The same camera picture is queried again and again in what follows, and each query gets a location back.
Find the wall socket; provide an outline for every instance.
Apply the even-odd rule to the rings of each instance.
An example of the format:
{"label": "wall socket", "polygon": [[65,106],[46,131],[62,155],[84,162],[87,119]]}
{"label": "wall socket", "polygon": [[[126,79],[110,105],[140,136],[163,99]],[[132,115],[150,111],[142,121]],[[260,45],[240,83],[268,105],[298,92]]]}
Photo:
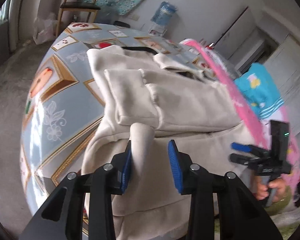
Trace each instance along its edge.
{"label": "wall socket", "polygon": [[137,14],[129,14],[128,15],[128,19],[131,19],[131,20],[134,20],[134,21],[138,21],[139,18],[140,18],[140,16],[137,15]]}

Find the wooden chair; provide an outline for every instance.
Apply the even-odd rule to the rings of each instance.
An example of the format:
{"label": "wooden chair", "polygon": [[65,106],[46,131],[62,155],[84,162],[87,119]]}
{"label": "wooden chair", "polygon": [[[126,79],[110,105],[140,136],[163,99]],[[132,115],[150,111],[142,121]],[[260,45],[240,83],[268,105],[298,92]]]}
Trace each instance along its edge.
{"label": "wooden chair", "polygon": [[61,24],[61,18],[63,11],[84,11],[89,12],[87,17],[87,22],[89,21],[90,14],[94,12],[93,22],[97,17],[97,13],[100,10],[100,7],[95,5],[96,0],[92,2],[67,2],[67,0],[63,0],[62,4],[60,5],[59,14],[58,14],[58,24],[56,29],[56,38],[59,35],[59,29]]}

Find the beige clothing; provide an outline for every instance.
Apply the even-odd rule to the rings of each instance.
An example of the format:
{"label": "beige clothing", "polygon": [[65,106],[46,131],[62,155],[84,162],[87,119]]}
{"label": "beige clothing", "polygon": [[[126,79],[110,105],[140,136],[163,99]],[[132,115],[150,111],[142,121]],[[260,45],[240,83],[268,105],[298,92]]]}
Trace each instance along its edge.
{"label": "beige clothing", "polygon": [[[125,51],[118,46],[87,52],[105,99],[105,116],[87,146],[82,174],[123,152],[131,140],[132,172],[124,195],[112,201],[117,239],[146,240],[184,227],[190,196],[175,189],[167,144],[209,172],[224,175],[243,167],[230,163],[234,141],[253,144],[224,85],[199,82],[162,70],[166,56]],[[89,195],[85,201],[89,210]]]}

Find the silver bolt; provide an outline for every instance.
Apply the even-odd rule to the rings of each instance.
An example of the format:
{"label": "silver bolt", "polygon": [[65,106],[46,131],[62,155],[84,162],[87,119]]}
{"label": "silver bolt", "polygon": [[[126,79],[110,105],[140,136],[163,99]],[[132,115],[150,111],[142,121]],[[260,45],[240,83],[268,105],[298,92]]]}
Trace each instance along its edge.
{"label": "silver bolt", "polygon": [[227,173],[227,177],[228,177],[229,179],[234,179],[235,176],[236,176],[236,175],[235,175],[232,171],[230,171],[230,172]]}
{"label": "silver bolt", "polygon": [[105,164],[105,165],[103,166],[103,169],[104,169],[105,171],[110,171],[110,170],[113,169],[113,165],[112,165],[111,163],[107,163],[107,164]]}
{"label": "silver bolt", "polygon": [[197,171],[200,169],[200,166],[196,163],[193,163],[190,165],[190,169],[193,170],[193,171]]}
{"label": "silver bolt", "polygon": [[68,173],[67,178],[74,179],[76,176],[77,176],[77,174],[75,172],[70,172],[70,173]]}

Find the chair seat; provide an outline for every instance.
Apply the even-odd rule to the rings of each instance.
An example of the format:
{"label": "chair seat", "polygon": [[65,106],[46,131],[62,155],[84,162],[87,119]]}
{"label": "chair seat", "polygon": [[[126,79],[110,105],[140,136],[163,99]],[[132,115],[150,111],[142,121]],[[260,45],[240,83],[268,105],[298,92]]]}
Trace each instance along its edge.
{"label": "chair seat", "polygon": [[95,5],[92,2],[65,2],[60,5],[60,8],[79,8],[79,9],[93,9],[100,10],[101,8],[98,5]]}

